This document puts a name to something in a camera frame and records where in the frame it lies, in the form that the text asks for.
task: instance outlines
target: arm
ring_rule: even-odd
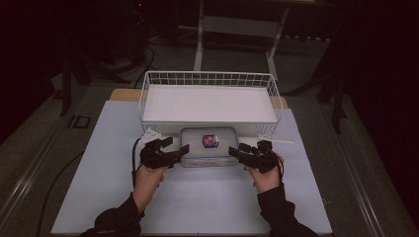
[[[278,155],[278,158],[282,160],[280,164],[284,163],[281,156]],[[271,237],[317,236],[316,233],[300,224],[294,217],[295,205],[286,200],[284,184],[281,181],[278,167],[265,174],[247,166],[246,170],[255,181],[261,215],[271,226]]]
[[[160,181],[163,181],[166,169],[162,167],[153,170],[141,166],[136,172],[135,188],[129,198],[120,207],[102,212],[95,220],[95,227],[80,236],[138,236],[141,233],[139,221]]]

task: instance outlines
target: wire rack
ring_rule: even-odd
[[[150,85],[199,85],[226,87],[259,87],[266,88],[271,100],[277,123],[259,124],[257,134],[272,134],[281,119],[283,103],[275,79],[271,74],[248,72],[215,72],[215,71],[147,71],[144,76],[140,95],[139,117],[144,130],[155,129],[155,124],[143,122]]]

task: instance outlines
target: white table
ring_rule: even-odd
[[[126,200],[132,191],[131,149],[142,134],[138,103],[105,104],[52,233],[83,232],[93,227],[102,211]],[[274,150],[286,160],[284,183],[288,200],[296,205],[296,218],[316,233],[331,233],[291,110],[284,110],[276,134],[295,140],[295,144],[274,143]],[[256,138],[240,137],[240,142],[254,144]],[[142,234],[267,234],[269,226],[259,215],[252,183],[242,165],[183,168],[176,164],[165,173],[165,181],[147,207]]]

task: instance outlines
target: gray floor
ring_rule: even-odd
[[[193,70],[193,47],[156,43],[150,47],[155,51],[153,66],[156,69]],[[275,56],[280,90],[287,91],[307,82],[326,47],[327,42],[315,40],[282,40]],[[203,70],[267,72],[268,68],[263,52],[206,48]],[[134,71],[125,78],[134,81],[139,72]],[[59,77],[53,79],[58,82],[58,87]],[[31,162],[40,157],[40,149],[47,151],[26,198],[16,204],[16,211],[7,222],[7,228],[0,234],[35,235],[49,185],[60,169],[85,149],[105,101],[119,87],[127,85],[115,84],[103,78],[97,78],[89,87],[75,86],[73,107],[64,118],[59,116],[60,102],[47,100],[0,147],[2,206]],[[318,90],[313,88],[296,97],[287,97],[287,101],[293,110],[334,235],[419,236],[353,108],[351,98],[345,97],[343,109],[347,118],[341,119],[342,134],[338,135],[330,122],[332,106],[318,104],[315,99]],[[87,129],[68,128],[71,116],[90,117],[91,125]],[[48,136],[55,130],[59,130],[58,136],[50,139]],[[42,236],[49,235],[77,163],[78,160],[65,170],[52,190],[43,218]],[[363,212],[366,202],[371,204],[378,220],[379,226],[376,228],[370,227],[368,214]]]

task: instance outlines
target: black sleeve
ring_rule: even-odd
[[[121,236],[137,237],[141,233],[139,221],[144,216],[138,213],[132,195],[118,208],[107,209],[95,220],[95,227],[82,233],[81,237]]]
[[[284,184],[258,194],[258,201],[262,217],[271,226],[271,237],[317,237],[293,216],[295,205],[286,200]]]

